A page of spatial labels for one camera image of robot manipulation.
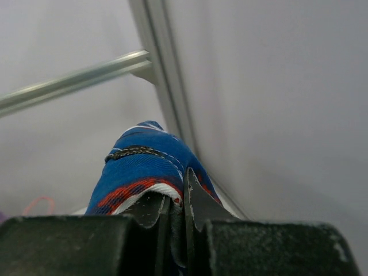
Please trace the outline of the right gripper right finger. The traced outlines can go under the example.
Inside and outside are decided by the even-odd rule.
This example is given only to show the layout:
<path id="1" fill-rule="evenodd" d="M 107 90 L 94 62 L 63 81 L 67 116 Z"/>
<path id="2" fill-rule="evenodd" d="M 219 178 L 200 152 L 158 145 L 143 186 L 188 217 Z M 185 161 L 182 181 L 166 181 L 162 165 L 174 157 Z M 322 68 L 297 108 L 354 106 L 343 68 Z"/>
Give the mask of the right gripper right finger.
<path id="1" fill-rule="evenodd" d="M 185 174 L 188 275 L 360 275 L 344 237 L 329 224 L 233 216 Z"/>

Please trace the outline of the pink hanger of blue trousers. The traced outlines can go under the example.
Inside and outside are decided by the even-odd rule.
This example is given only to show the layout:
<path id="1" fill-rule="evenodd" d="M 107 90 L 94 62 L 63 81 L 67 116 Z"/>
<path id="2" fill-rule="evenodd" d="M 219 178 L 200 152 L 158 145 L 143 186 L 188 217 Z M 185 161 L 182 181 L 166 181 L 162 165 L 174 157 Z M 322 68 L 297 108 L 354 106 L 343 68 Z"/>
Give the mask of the pink hanger of blue trousers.
<path id="1" fill-rule="evenodd" d="M 22 211 L 22 215 L 28 216 L 34 208 L 39 207 L 44 207 L 45 215 L 52 215 L 55 210 L 55 201 L 53 198 L 47 196 L 37 197 L 25 207 Z"/>

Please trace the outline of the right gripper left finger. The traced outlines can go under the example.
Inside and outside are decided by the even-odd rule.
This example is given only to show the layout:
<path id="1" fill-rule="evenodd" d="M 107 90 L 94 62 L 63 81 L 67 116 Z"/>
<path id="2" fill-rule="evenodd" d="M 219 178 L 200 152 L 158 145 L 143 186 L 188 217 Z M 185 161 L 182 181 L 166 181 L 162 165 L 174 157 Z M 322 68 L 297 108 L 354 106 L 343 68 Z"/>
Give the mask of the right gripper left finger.
<path id="1" fill-rule="evenodd" d="M 116 215 L 14 217 L 1 225 L 2 275 L 166 275 L 170 199 L 145 194 Z"/>

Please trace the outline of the blue patterned trousers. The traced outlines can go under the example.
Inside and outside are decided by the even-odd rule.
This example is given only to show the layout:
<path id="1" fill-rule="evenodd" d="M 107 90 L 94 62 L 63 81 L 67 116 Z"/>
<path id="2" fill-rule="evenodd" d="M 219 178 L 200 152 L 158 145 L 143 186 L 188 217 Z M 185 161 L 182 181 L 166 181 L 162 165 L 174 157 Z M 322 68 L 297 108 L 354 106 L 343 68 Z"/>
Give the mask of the blue patterned trousers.
<path id="1" fill-rule="evenodd" d="M 181 255 L 184 177 L 192 169 L 201 187 L 218 203 L 215 188 L 191 149 L 156 121 L 144 121 L 127 129 L 105 157 L 101 177 L 94 188 L 87 215 L 119 214 L 149 192 L 168 196 L 171 211 L 170 275 L 187 275 Z"/>

